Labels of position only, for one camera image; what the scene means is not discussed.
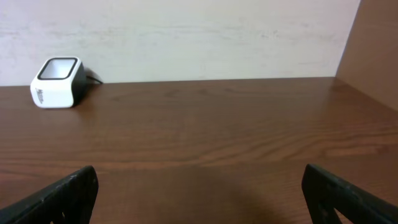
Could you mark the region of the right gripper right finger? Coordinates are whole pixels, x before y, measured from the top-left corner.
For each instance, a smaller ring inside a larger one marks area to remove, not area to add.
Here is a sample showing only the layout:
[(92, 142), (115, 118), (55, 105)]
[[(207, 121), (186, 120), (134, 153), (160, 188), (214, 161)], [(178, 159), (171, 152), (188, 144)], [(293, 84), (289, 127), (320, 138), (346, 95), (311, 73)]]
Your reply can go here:
[(313, 223), (341, 223), (341, 213), (352, 223), (397, 223), (397, 207), (341, 177), (307, 164), (302, 192)]

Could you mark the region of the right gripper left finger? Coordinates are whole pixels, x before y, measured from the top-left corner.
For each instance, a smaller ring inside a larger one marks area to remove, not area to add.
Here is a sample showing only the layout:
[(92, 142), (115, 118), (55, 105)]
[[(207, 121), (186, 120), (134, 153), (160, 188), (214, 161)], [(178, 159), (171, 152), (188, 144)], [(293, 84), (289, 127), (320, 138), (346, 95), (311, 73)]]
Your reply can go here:
[(85, 166), (1, 209), (1, 223), (89, 223), (99, 183)]

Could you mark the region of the white barcode scanner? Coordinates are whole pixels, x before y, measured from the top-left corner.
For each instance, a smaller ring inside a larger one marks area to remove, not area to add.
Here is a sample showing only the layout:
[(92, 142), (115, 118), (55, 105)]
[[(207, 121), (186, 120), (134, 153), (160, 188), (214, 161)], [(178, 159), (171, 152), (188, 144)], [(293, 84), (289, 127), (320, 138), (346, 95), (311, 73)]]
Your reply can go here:
[(78, 57), (48, 59), (30, 84), (33, 102), (39, 108), (71, 108), (83, 98), (87, 78)]

